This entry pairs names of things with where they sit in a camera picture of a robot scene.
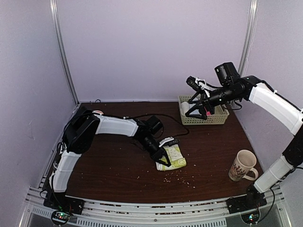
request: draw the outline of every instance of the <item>beige basket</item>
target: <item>beige basket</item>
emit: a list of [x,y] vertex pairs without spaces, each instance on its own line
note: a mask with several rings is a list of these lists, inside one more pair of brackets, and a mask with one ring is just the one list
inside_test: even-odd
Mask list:
[[207,120],[201,120],[193,117],[186,117],[181,114],[180,105],[181,103],[188,101],[191,96],[179,96],[179,111],[183,125],[202,125],[202,124],[224,124],[227,119],[229,112],[226,109],[222,109],[222,107],[216,106],[214,110],[214,114],[207,116]]

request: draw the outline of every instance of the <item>white wall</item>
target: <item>white wall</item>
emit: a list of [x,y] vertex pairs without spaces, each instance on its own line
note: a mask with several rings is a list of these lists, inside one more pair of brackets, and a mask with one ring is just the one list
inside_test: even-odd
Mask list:
[[249,0],[58,1],[80,101],[176,100],[192,74],[239,65]]
[[[263,0],[259,3],[256,33],[246,75],[266,80],[280,94],[303,107],[303,1]],[[237,116],[250,137],[264,168],[284,151],[292,139],[288,130],[269,113],[243,102]],[[294,226],[303,223],[303,171],[282,183]]]
[[17,225],[74,108],[49,0],[0,1],[0,226]]

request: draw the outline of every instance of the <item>mug rim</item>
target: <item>mug rim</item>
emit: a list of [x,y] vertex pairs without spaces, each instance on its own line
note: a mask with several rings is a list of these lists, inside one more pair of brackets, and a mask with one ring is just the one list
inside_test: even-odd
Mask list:
[[[239,159],[239,154],[240,154],[240,152],[249,152],[249,153],[251,153],[253,156],[254,156],[254,165],[253,166],[246,166],[246,165],[244,165],[241,161],[240,161],[240,159]],[[257,157],[255,156],[255,154],[254,153],[252,153],[250,150],[246,150],[246,149],[243,149],[243,150],[240,150],[238,153],[237,153],[237,160],[238,160],[238,162],[242,165],[242,166],[244,166],[244,167],[246,167],[246,168],[253,168],[256,164],[257,164]]]

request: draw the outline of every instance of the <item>brown tabletop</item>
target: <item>brown tabletop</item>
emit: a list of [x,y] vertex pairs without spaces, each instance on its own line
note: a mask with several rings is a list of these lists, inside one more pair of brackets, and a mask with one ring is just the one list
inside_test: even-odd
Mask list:
[[[181,121],[176,102],[85,103],[106,114],[136,116],[169,114]],[[165,130],[162,138],[185,132],[170,118],[159,116]],[[163,203],[204,201],[245,194],[252,182],[233,182],[228,170],[241,149],[252,150],[236,116],[224,125],[188,126],[190,134],[179,137],[179,147],[187,166],[161,172],[146,151],[132,138],[96,135],[88,152],[78,160],[68,183],[67,195],[86,199]],[[259,162],[256,169],[263,173]]]

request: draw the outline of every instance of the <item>mug handle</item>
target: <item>mug handle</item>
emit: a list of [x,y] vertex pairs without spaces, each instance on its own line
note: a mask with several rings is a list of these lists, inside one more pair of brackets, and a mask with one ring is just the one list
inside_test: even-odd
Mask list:
[[255,177],[250,177],[250,176],[245,175],[243,178],[250,180],[250,181],[256,180],[259,176],[258,171],[255,168],[251,168],[250,171],[252,171],[255,174]]

